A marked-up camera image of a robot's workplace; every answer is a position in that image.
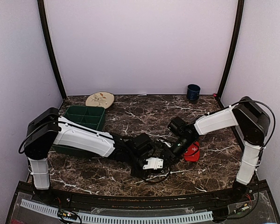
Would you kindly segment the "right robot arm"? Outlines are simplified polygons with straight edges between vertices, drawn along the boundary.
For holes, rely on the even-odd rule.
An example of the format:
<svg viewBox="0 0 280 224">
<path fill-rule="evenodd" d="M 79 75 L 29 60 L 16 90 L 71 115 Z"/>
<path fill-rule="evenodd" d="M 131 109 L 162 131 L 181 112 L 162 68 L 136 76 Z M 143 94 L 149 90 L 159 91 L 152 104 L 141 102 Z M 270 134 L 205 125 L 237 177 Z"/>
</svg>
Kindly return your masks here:
<svg viewBox="0 0 280 224">
<path fill-rule="evenodd" d="M 275 116 L 270 117 L 261 105 L 262 102 L 246 96 L 228 107 L 207 113 L 191 123 L 175 117 L 170 121 L 168 128 L 178 137 L 178 140 L 172 146 L 165 147 L 161 157 L 168 165 L 176 164 L 199 137 L 237 126 L 243 135 L 244 152 L 236 176 L 236 182 L 240 184 L 229 191 L 229 199 L 234 203 L 240 202 L 247 194 L 244 185 L 250 183 L 260 164 L 263 150 L 271 139 L 267 134 L 270 123 L 276 121 Z"/>
</svg>

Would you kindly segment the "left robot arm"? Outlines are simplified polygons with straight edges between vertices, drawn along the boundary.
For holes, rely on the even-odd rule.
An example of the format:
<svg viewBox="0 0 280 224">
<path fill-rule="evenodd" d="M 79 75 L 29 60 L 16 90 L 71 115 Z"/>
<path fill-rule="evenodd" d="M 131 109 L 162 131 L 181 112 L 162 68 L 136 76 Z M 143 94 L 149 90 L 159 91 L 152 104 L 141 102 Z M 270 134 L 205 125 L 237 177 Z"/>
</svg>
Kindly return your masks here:
<svg viewBox="0 0 280 224">
<path fill-rule="evenodd" d="M 59 116 L 58 109 L 51 107 L 29 123 L 27 136 L 18 150 L 27 156 L 34 187 L 46 203 L 56 200 L 56 192 L 50 188 L 47 159 L 52 145 L 123 161 L 132 167 L 131 174 L 140 179 L 165 169 L 164 159 L 147 154 L 156 148 L 147 134 L 133 138 L 93 130 Z"/>
</svg>

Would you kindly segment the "green plastic divider tray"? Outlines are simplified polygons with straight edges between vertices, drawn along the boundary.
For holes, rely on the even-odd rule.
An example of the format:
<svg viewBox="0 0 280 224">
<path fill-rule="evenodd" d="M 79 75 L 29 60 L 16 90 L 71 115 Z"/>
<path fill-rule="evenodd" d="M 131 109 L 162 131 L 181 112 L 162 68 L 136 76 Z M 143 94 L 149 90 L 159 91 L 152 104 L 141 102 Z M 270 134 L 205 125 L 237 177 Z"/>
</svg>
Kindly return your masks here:
<svg viewBox="0 0 280 224">
<path fill-rule="evenodd" d="M 94 106 L 73 105 L 70 106 L 63 117 L 66 119 L 85 126 L 87 128 L 102 131 L 105 125 L 105 108 Z M 52 149 L 60 154 L 74 156 L 78 158 L 92 158 L 97 157 L 96 154 L 87 152 L 81 149 L 73 148 L 70 146 L 53 145 Z"/>
</svg>

